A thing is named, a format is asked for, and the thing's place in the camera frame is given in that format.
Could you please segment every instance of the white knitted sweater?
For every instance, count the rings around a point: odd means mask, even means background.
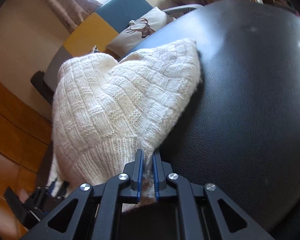
[[[183,39],[141,49],[118,63],[97,53],[59,70],[53,100],[54,160],[50,183],[105,183],[144,152],[143,199],[153,198],[155,148],[163,142],[200,80],[196,43]]]

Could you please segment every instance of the deer print pillow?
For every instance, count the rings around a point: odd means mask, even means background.
[[[158,7],[154,7],[141,18],[131,21],[129,23],[130,26],[119,33],[106,46],[106,49],[111,50],[119,57],[123,57],[134,46],[173,20],[173,17],[167,15]]]

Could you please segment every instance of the silver bolt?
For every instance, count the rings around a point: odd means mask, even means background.
[[[121,179],[121,180],[126,180],[128,177],[129,177],[128,174],[125,174],[125,173],[121,173],[118,176],[118,178]]]
[[[214,191],[216,189],[216,185],[212,184],[212,183],[208,183],[206,185],[206,189],[210,190],[210,191]]]
[[[83,190],[83,191],[87,191],[87,190],[90,189],[90,184],[83,183],[83,184],[81,184],[80,189]]]
[[[168,178],[169,179],[177,179],[179,176],[178,176],[178,174],[176,174],[176,173],[170,173],[169,175],[168,175]]]

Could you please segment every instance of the black leather ottoman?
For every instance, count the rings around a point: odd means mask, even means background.
[[[132,51],[185,37],[197,41],[202,83],[161,145],[162,160],[190,182],[216,183],[271,231],[300,199],[300,18],[269,5],[221,1]],[[172,208],[144,207],[123,215],[122,235],[137,224],[144,235],[136,239],[162,228],[167,233],[155,239],[175,239],[173,218]]]

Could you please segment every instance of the deer head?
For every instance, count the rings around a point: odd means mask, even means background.
[[[142,29],[132,29],[131,26],[129,26],[129,28],[126,29],[124,32],[125,33],[141,32],[142,39],[144,39],[145,37],[147,37],[155,32],[154,29],[151,29],[151,27],[148,23],[148,20],[146,18],[141,18],[140,22],[145,25]]]

